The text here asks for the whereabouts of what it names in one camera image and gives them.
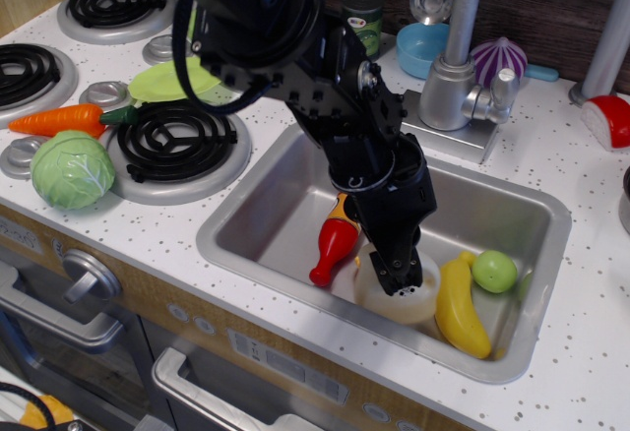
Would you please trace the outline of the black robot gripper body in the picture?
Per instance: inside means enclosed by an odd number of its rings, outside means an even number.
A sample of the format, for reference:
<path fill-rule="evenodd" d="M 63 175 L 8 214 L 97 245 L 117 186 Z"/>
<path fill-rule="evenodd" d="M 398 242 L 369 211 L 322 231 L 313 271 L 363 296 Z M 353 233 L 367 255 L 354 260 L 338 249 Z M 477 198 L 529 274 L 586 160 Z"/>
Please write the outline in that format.
<path fill-rule="evenodd" d="M 355 214 L 385 264 L 409 264 L 419 226 L 437 208 L 427 160 L 415 135 L 388 146 L 374 138 L 336 138 L 330 145 L 333 185 L 348 194 Z"/>

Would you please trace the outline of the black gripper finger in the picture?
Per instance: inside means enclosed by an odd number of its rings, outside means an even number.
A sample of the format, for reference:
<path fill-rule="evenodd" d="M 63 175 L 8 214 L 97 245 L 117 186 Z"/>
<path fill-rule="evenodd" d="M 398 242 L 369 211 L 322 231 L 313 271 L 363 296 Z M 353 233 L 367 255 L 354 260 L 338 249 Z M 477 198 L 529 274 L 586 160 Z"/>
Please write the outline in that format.
<path fill-rule="evenodd" d="M 398 259 L 387 264 L 376 249 L 369 254 L 369 259 L 375 271 L 375 278 L 388 296 L 394 296 L 406 288 L 423 285 L 422 263 L 415 246 L 410 250 L 409 262 L 406 265 Z"/>

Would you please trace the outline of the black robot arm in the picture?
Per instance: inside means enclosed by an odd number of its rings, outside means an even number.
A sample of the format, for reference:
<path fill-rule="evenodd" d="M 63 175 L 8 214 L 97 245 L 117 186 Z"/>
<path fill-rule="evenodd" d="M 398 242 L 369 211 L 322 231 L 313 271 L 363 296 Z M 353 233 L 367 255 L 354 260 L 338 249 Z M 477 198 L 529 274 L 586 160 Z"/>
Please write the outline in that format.
<path fill-rule="evenodd" d="M 403 97 L 388 90 L 379 66 L 325 0 L 177 0 L 172 52 L 189 98 L 188 52 L 238 91 L 233 102 L 206 104 L 211 115 L 261 97 L 282 101 L 324 152 L 347 213 L 374 246 L 384 291 L 422 285 L 419 226 L 436 209 L 426 159 L 402 129 Z"/>

